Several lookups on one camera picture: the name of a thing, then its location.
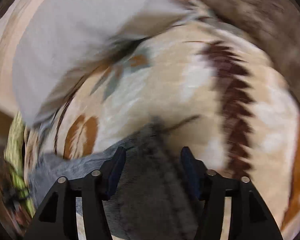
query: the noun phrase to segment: brown zigzag pattern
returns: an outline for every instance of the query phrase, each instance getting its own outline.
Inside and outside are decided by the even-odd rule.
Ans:
[[[250,104],[254,100],[244,91],[250,85],[238,79],[237,75],[250,76],[250,73],[240,65],[243,61],[239,56],[231,52],[231,48],[224,45],[223,41],[210,43],[200,54],[207,56],[217,71],[216,89],[221,93],[220,114],[224,117],[222,128],[229,147],[230,159],[226,169],[233,178],[249,177],[251,165],[244,159],[250,158],[250,155],[243,146],[250,147],[247,134],[253,131],[242,117],[253,116],[244,104]]]

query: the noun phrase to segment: green fabric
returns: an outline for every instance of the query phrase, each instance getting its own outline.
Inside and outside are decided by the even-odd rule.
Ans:
[[[18,176],[18,174],[13,169],[10,170],[10,175],[11,175],[11,180],[12,180],[13,186],[16,189],[22,190],[19,192],[19,197],[20,198],[28,197],[29,191],[26,188],[26,184],[24,183],[23,179],[20,176]],[[33,217],[34,213],[35,213],[35,208],[34,208],[31,198],[28,198],[25,201],[25,208],[28,211],[29,215],[31,215],[31,217]]]
[[[23,163],[22,163],[22,145],[25,132],[25,125],[22,121],[21,113],[18,112],[13,118],[10,125],[9,137],[6,150],[4,152],[4,159],[9,162],[13,169],[10,169],[10,176],[12,184],[16,189],[20,191],[20,198],[27,197],[29,195],[26,184],[23,180]],[[25,201],[25,208],[29,215],[33,217],[35,208],[31,198]]]
[[[10,126],[4,159],[13,166],[20,177],[23,177],[22,144],[24,131],[25,125],[22,121],[21,113],[18,112]]]

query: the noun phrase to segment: patterned blanket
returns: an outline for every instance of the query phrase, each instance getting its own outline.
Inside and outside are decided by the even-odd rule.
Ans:
[[[45,132],[30,131],[25,174],[34,168],[38,148],[40,154],[79,158],[159,117],[170,152],[178,156],[189,146],[209,169],[250,177],[284,238],[293,239],[300,230],[297,105],[284,78],[245,33],[219,25],[205,5],[190,6],[199,20],[143,41],[120,60],[100,63],[56,114],[44,142]],[[226,201],[225,229],[230,206]]]

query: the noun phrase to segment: gray fabric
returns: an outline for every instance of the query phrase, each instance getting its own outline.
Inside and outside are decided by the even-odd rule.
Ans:
[[[187,14],[173,0],[44,0],[20,39],[13,90],[22,118],[38,127],[100,60]]]
[[[35,205],[38,207],[58,177],[84,177],[123,146],[128,149],[127,159],[117,191],[104,202],[111,234],[131,240],[193,239],[200,205],[187,195],[181,168],[156,131],[155,125],[147,125],[104,152],[81,159],[67,161],[54,154],[42,155],[29,176]],[[78,198],[79,214],[81,205]]]

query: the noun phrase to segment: silver screw head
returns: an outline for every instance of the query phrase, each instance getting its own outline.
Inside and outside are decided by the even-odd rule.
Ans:
[[[214,175],[217,174],[217,172],[216,172],[215,170],[207,170],[207,174],[208,174],[209,176],[214,176]]]
[[[66,178],[65,177],[60,177],[59,179],[58,179],[58,182],[59,183],[64,183],[66,181]]]
[[[248,177],[244,176],[241,178],[241,181],[244,183],[248,183],[250,181],[250,179]]]
[[[93,172],[91,172],[91,175],[94,176],[94,177],[98,177],[101,175],[101,171],[99,170],[94,170]]]

